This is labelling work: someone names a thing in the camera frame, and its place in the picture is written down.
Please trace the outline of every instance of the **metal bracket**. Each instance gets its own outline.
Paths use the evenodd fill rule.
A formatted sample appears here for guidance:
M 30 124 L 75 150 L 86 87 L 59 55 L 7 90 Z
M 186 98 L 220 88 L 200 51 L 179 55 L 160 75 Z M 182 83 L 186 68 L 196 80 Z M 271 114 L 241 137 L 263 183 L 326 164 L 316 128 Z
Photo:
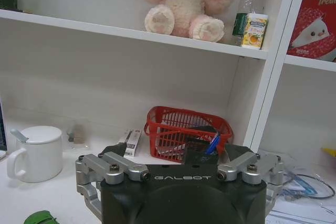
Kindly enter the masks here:
M 218 178 L 221 178 L 222 181 L 233 181 L 241 172 L 244 182 L 258 185 L 262 178 L 269 174 L 270 181 L 267 183 L 265 210 L 265 214 L 268 215 L 282 189 L 284 164 L 279 156 L 267 155 L 259 160 L 258 157 L 260 156 L 246 152 L 227 164 L 219 165 Z
M 124 173 L 133 181 L 144 182 L 150 178 L 147 166 L 129 161 L 114 152 L 104 153 L 100 157 L 83 155 L 76 160 L 77 192 L 84 196 L 86 206 L 99 220 L 102 219 L 101 202 L 97 194 L 100 182 L 105 179 L 110 185 L 122 183 Z
M 218 166 L 218 173 L 221 174 L 223 181 L 234 181 L 237 179 L 237 174 L 240 173 L 247 165 L 255 163 L 257 156 L 253 152 L 246 152 L 242 156 L 237 157 L 226 164 Z

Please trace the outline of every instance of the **mug lid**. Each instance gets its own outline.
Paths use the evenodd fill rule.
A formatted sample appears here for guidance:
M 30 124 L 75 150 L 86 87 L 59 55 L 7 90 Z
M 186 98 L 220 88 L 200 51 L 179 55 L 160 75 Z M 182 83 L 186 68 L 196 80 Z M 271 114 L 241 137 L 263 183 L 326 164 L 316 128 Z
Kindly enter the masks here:
M 21 133 L 29 138 L 27 144 L 44 144 L 59 139 L 62 131 L 52 126 L 34 126 L 21 131 Z

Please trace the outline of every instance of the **blue pen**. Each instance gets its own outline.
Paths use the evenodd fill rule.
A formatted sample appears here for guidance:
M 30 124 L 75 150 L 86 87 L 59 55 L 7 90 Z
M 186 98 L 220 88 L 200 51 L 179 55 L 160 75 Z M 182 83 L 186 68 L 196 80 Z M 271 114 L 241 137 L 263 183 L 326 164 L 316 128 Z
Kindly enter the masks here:
M 221 139 L 221 134 L 219 132 L 216 133 L 214 138 L 211 140 L 208 149 L 206 149 L 205 154 L 212 154 L 215 151 L 217 144 Z

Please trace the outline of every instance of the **white shelving unit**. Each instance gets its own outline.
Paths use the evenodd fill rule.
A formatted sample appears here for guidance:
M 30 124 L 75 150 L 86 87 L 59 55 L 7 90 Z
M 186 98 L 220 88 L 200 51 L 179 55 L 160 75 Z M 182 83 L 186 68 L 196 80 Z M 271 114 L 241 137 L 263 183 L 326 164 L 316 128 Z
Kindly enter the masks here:
M 321 148 L 336 148 L 336 63 L 286 55 L 300 3 L 292 1 L 251 147 L 335 168 Z
M 226 43 L 238 2 L 218 16 Z M 251 50 L 147 33 L 144 0 L 18 0 L 34 14 L 0 10 L 4 105 L 120 128 L 142 128 L 155 105 L 187 108 L 227 119 L 235 144 L 292 155 L 304 146 L 315 162 L 317 147 L 336 147 L 336 64 L 286 55 L 300 2 L 265 0 L 264 45 Z
M 286 55 L 285 64 L 336 72 L 335 62 Z

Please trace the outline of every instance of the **teddy bear foot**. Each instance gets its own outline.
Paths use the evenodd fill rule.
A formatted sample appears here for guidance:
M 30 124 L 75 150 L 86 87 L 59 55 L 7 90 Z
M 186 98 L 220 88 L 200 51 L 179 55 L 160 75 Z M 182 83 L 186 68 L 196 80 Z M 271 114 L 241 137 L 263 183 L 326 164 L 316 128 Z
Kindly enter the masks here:
M 199 15 L 191 23 L 189 36 L 192 39 L 217 42 L 224 36 L 224 23 L 207 15 Z
M 150 9 L 145 18 L 146 30 L 152 33 L 169 35 L 174 29 L 174 24 L 174 14 L 165 5 L 158 5 Z

